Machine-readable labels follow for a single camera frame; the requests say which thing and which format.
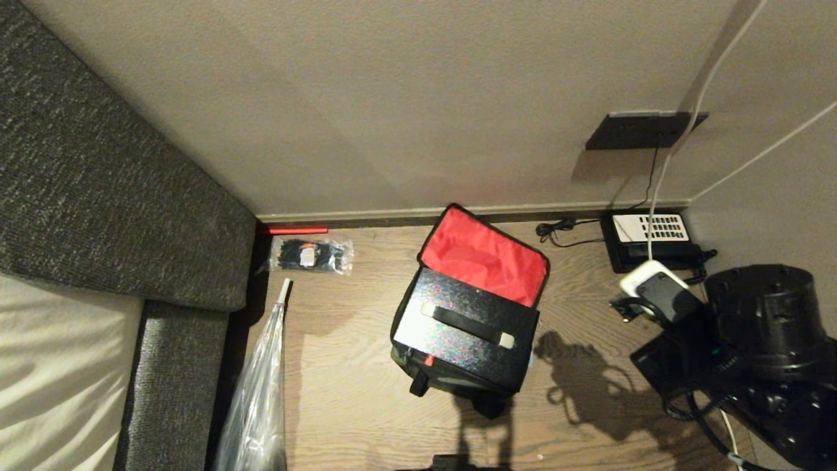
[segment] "power strip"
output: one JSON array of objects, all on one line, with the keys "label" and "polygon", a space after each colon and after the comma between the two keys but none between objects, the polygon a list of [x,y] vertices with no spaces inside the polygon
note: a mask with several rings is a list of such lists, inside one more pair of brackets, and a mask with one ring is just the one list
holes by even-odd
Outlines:
[{"label": "power strip", "polygon": [[[622,243],[648,241],[648,215],[613,215],[616,233]],[[689,240],[689,233],[680,215],[654,215],[650,225],[654,242],[682,242]]]}]

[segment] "open bag lid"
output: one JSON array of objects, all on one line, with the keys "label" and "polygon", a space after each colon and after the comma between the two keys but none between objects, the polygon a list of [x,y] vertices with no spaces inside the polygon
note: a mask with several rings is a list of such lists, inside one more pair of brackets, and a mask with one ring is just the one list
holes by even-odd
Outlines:
[{"label": "open bag lid", "polygon": [[539,250],[480,221],[458,204],[448,206],[430,231],[418,262],[473,287],[529,308],[549,278]]}]

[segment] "gray upholstered sofa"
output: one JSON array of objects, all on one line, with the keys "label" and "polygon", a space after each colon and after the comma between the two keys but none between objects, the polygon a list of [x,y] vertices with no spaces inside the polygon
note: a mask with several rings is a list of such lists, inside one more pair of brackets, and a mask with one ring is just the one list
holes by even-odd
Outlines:
[{"label": "gray upholstered sofa", "polygon": [[146,300],[116,469],[203,468],[255,222],[29,11],[0,0],[0,272]]}]

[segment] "sofa cushion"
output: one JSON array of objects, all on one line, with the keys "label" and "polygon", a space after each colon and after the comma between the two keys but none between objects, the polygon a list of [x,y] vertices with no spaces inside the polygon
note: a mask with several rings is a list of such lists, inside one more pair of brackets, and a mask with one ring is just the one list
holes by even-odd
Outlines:
[{"label": "sofa cushion", "polygon": [[140,298],[0,275],[3,469],[111,469]]}]

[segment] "white label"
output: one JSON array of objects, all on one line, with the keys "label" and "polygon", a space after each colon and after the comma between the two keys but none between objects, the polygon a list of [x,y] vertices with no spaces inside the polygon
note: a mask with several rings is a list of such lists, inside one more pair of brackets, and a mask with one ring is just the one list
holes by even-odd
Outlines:
[{"label": "white label", "polygon": [[306,247],[300,253],[300,265],[303,267],[313,267],[316,261],[316,252],[314,247]]}]

